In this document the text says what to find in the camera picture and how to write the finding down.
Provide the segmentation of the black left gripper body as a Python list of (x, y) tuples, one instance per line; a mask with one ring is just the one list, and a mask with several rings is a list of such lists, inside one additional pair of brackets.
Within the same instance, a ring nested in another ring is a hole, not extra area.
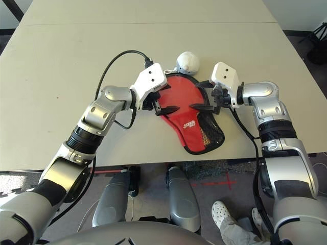
[(158, 91), (150, 92), (143, 101), (142, 110), (148, 110), (148, 111), (154, 110), (157, 116), (164, 116), (165, 111), (160, 106), (158, 101), (159, 99), (160, 99), (160, 93)]

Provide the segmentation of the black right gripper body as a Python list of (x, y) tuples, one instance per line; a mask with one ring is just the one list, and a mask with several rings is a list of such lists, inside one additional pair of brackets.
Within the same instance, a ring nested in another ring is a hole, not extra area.
[(213, 88), (211, 95), (216, 103), (213, 110), (215, 114), (220, 114), (221, 108), (230, 107), (230, 95), (226, 88), (223, 88), (221, 85), (216, 85)]

